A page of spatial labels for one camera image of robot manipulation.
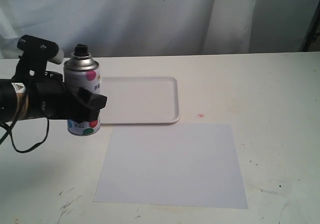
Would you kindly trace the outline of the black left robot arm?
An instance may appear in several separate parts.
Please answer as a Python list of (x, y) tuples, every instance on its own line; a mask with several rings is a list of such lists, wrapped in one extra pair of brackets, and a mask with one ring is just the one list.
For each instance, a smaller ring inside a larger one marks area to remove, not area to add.
[[(91, 122), (98, 119), (105, 108), (107, 97), (84, 88), (70, 91), (63, 82), (63, 75), (46, 71), (43, 82), (33, 82), (28, 88), (26, 102), (19, 120), (48, 118)], [(28, 85), (27, 80), (0, 80), (0, 121), (14, 120)]]

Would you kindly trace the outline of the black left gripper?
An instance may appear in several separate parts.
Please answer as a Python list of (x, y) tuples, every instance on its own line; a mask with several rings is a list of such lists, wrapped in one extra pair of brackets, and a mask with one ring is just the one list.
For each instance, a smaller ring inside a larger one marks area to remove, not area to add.
[(71, 119), (78, 123), (98, 119), (108, 98), (84, 88), (67, 90), (63, 75), (46, 71), (42, 82), (31, 85), (28, 94), (28, 109), (25, 119), (49, 118)]

